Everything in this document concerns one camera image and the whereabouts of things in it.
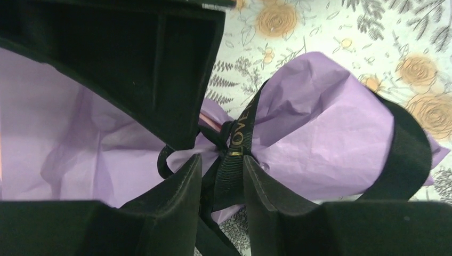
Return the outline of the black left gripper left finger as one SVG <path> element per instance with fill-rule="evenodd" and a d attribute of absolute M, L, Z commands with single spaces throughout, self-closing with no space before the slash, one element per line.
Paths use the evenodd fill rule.
<path fill-rule="evenodd" d="M 201 156 L 117 209 L 99 201 L 1 202 L 1 255 L 193 255 Z"/>

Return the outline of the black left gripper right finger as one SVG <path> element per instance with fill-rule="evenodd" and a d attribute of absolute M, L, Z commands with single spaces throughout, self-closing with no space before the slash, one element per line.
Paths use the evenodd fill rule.
<path fill-rule="evenodd" d="M 439 202 L 315 204 L 244 158 L 252 255 L 451 255 L 451 206 Z"/>

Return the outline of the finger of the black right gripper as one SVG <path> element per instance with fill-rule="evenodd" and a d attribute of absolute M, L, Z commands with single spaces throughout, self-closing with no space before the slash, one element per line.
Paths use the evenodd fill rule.
<path fill-rule="evenodd" d="M 205 1 L 1 1 L 1 47 L 51 65 L 186 150 L 224 23 Z"/>

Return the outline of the pink and purple wrapping paper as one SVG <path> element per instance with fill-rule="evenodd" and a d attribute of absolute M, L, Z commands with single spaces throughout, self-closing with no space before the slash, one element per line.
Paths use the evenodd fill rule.
<path fill-rule="evenodd" d="M 316 203 L 361 194 L 389 153 L 394 118 L 319 52 L 283 65 L 262 91 L 252 154 Z M 121 207 L 162 182 L 164 143 L 48 64 L 1 50 L 1 198 L 98 199 Z"/>

